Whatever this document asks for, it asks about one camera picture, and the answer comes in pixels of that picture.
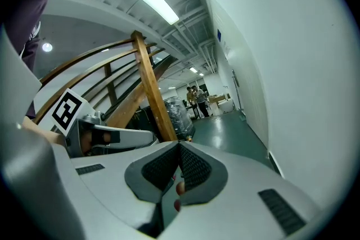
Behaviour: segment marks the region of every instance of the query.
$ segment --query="ceiling beam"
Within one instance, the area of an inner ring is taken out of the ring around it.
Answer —
[[[189,46],[192,48],[192,52],[195,51],[196,54],[199,54],[198,51],[195,49],[194,45],[192,45],[190,39],[188,39],[188,37],[185,35],[184,31],[180,30],[179,25],[174,24],[174,26],[176,27],[176,29],[179,31],[180,35],[184,37],[184,39],[186,40],[186,42],[189,44]]]
[[[211,65],[211,70],[213,70],[214,71],[214,73],[215,73],[215,65],[213,65],[213,60],[212,60],[212,58],[211,58],[211,56],[210,56],[210,53],[209,53],[209,47],[207,46],[207,45],[205,45],[204,46],[204,50],[205,50],[205,53],[206,53],[206,55],[208,56],[208,58],[209,58],[209,61],[210,61],[210,65]]]
[[[183,45],[190,53],[195,53],[194,50],[190,48],[190,46],[180,37],[178,33],[174,33],[173,37],[180,42],[181,45]]]
[[[183,83],[187,83],[186,81],[182,80],[182,79],[175,79],[175,78],[169,78],[169,77],[165,77],[165,79],[170,79],[170,80],[174,80],[174,81],[178,81],[178,82],[183,82]]]
[[[206,63],[208,64],[209,68],[211,69],[211,73],[214,73],[214,71],[212,70],[212,66],[210,66],[210,63],[209,63],[209,60],[207,59],[207,57],[205,56],[205,53],[203,51],[203,46],[207,45],[207,44],[210,44],[211,42],[214,42],[214,39],[208,39],[204,42],[201,42],[199,45],[198,45],[198,48],[202,54],[202,56],[204,57],[204,59],[206,60]]]
[[[208,18],[208,17],[209,17],[209,15],[204,11],[203,13],[197,15],[196,17],[191,18],[191,19],[189,19],[189,20],[187,20],[187,21],[184,21],[184,22],[182,22],[182,23],[180,23],[180,22],[178,21],[177,24],[179,25],[180,29],[181,29],[182,31],[184,31],[184,30],[186,29],[185,25],[186,25],[187,27],[193,26],[193,25],[195,25],[196,23],[198,23],[198,22],[200,22],[200,21],[203,21],[203,20],[205,20],[205,19]],[[176,29],[173,29],[173,30],[171,30],[170,32],[166,33],[163,37],[164,37],[164,38],[167,38],[167,37],[169,37],[170,35],[172,35],[174,32],[176,32]]]
[[[176,80],[176,81],[182,81],[183,84],[178,84],[178,85],[175,85],[174,87],[175,87],[175,89],[178,89],[180,87],[183,87],[183,86],[187,85],[190,82],[193,82],[195,80],[199,80],[199,79],[203,78],[204,76],[197,75],[197,76],[195,76],[193,78],[190,78],[190,79],[187,79],[187,80]]]
[[[154,29],[151,29],[125,12],[98,0],[49,0],[44,14],[91,21],[128,33],[129,35],[134,30],[138,30],[149,41],[156,42],[158,46],[164,47],[170,55],[180,60],[185,58],[185,55],[179,50],[164,42],[161,35]]]
[[[215,66],[216,66],[216,71],[218,71],[218,65],[216,63],[215,56],[214,56],[214,46],[211,47],[211,53],[213,55],[214,63],[215,63]]]
[[[189,18],[190,16],[194,15],[194,14],[197,14],[198,12],[204,10],[204,6],[199,6],[191,11],[189,11],[188,13],[182,15],[181,17],[179,17],[179,20],[177,23],[181,22],[181,21],[184,21],[186,18]]]
[[[169,41],[167,41],[166,39],[162,39],[162,41],[163,41],[164,43],[166,43],[168,46],[170,46],[172,49],[174,49],[175,51],[177,51],[177,52],[179,52],[181,55],[183,55],[178,48],[176,48],[174,45],[172,45],[172,44],[171,44]]]

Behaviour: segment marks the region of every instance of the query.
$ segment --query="ceiling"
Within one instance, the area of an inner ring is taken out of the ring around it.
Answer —
[[[40,21],[39,46],[48,42],[53,50],[37,50],[33,73],[38,79],[79,54],[130,37],[114,28],[72,17],[42,15]]]
[[[169,25],[142,0],[49,0],[44,14],[95,22],[124,35],[134,30],[142,32],[149,42],[156,42],[179,59],[159,80],[164,93],[167,87],[179,87],[199,78],[189,71],[190,67],[203,74],[217,69],[212,24],[204,1],[165,1],[180,18],[174,25]]]

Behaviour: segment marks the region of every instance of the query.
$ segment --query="wooden handrail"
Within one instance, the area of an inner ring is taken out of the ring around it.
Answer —
[[[40,79],[40,82],[42,84],[40,89],[42,89],[46,84],[48,84],[52,79],[54,79],[60,73],[64,72],[66,69],[72,67],[76,63],[83,61],[84,59],[86,59],[90,56],[93,56],[93,55],[103,51],[104,49],[110,49],[110,48],[114,48],[116,46],[125,45],[125,44],[132,43],[132,42],[133,42],[133,39],[125,39],[125,40],[109,43],[109,44],[94,48],[92,50],[89,50],[87,52],[84,52],[83,54],[80,54],[79,56],[76,56],[75,58],[73,58],[69,61],[66,61],[65,63],[61,64],[57,68],[51,70],[50,73],[48,73],[46,76],[44,76],[43,78]]]
[[[34,119],[34,122],[36,124],[39,124],[39,122],[43,119],[45,114],[50,110],[50,108],[56,103],[56,101],[59,100],[61,95],[65,92],[67,88],[72,88],[76,84],[78,84],[81,80],[88,77],[89,75],[93,74],[95,71],[99,70],[100,68],[104,67],[106,64],[112,63],[120,58],[123,58],[129,54],[135,53],[136,49],[131,49],[128,51],[125,51],[121,54],[115,55],[110,57],[107,60],[103,60],[99,62],[98,64],[95,64],[94,66],[87,69],[85,72],[79,74],[75,78],[71,79],[69,82],[67,82],[63,87],[61,87],[39,110],[39,112],[36,115],[36,118]]]
[[[176,58],[168,56],[157,68],[154,69],[156,80],[158,80],[167,68],[175,62]],[[106,120],[110,127],[125,128],[140,103],[146,97],[145,89],[142,83],[139,83],[115,109],[115,111]]]
[[[124,73],[128,72],[129,70],[133,69],[136,66],[136,64],[131,65],[129,68],[127,68],[124,71],[119,70],[118,72],[112,74],[110,77],[106,78],[102,83],[100,83],[97,87],[95,87],[93,90],[91,90],[88,94],[86,94],[83,98],[86,101],[91,101],[94,99],[103,89],[105,89],[110,83],[115,81],[117,78],[122,76]]]
[[[149,57],[152,57],[152,56],[157,55],[158,53],[160,53],[161,51],[164,51],[164,50],[165,50],[164,48],[158,49],[158,50],[156,50],[156,51],[151,52],[148,56],[149,56]],[[131,64],[131,63],[133,63],[133,62],[135,62],[135,60],[130,61],[129,63],[127,63],[127,65],[129,65],[129,64]],[[121,66],[121,67],[119,67],[118,69],[116,69],[116,70],[115,70],[116,72],[113,73],[113,75],[115,75],[120,69],[124,68],[125,66],[126,66],[126,65]],[[125,80],[128,79],[131,75],[133,75],[133,73],[129,74],[126,78],[124,78],[122,81],[120,81],[117,85],[114,86],[114,88],[118,87],[123,81],[125,81]],[[118,75],[115,79],[112,80],[112,82],[114,82],[115,80],[117,80],[122,74]],[[87,91],[82,95],[82,97],[85,98],[88,102],[90,102],[91,100],[93,100],[93,98],[94,98],[96,95],[98,95],[102,90],[100,90],[94,97],[92,97],[92,98],[90,98],[90,99],[87,99],[87,98],[86,98],[86,95],[87,95],[87,94],[90,94],[90,92],[91,92],[93,89],[95,89],[95,87],[97,87],[98,85],[101,85],[102,82],[96,83],[92,88],[90,88],[89,90],[87,90]],[[99,105],[102,103],[102,101],[104,101],[104,100],[108,97],[108,95],[109,95],[109,94],[104,95],[104,96],[94,105],[93,108],[96,109],[96,107],[99,106]]]
[[[138,60],[141,82],[160,134],[164,141],[176,141],[178,138],[160,94],[144,38],[141,32],[136,30],[131,34],[131,38],[134,39],[133,47],[137,50],[136,59]]]

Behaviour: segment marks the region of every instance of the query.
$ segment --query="wooden post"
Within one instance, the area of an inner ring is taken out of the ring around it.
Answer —
[[[106,78],[109,78],[110,76],[112,76],[113,73],[111,72],[110,63],[106,64],[104,66],[104,69],[105,69],[105,77]],[[116,99],[117,99],[116,93],[115,93],[114,82],[110,82],[107,85],[107,91],[109,93],[110,103],[111,103],[111,105],[113,105],[116,102]]]
[[[168,56],[160,65],[154,69],[155,78],[159,79],[166,69],[176,60],[175,57]],[[115,109],[111,116],[106,120],[110,127],[126,128],[140,103],[145,99],[144,85],[139,83],[126,98]]]
[[[151,67],[142,34],[138,31],[134,31],[131,34],[131,37],[134,40],[133,48],[137,50],[136,60],[138,62],[141,82],[150,104],[151,111],[154,114],[157,127],[159,128],[164,141],[175,141],[177,140],[176,133],[165,107],[165,103],[161,97],[158,82],[156,81],[154,71]]]

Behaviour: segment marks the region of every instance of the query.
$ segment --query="purple sleeve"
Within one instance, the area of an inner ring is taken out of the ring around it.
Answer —
[[[21,59],[25,62],[26,66],[31,71],[33,71],[34,68],[35,55],[36,55],[36,50],[38,49],[39,46],[39,41],[40,41],[39,34],[33,39],[27,41],[25,44],[24,52],[22,53],[21,56]],[[26,115],[30,119],[35,118],[34,102],[31,103]]]

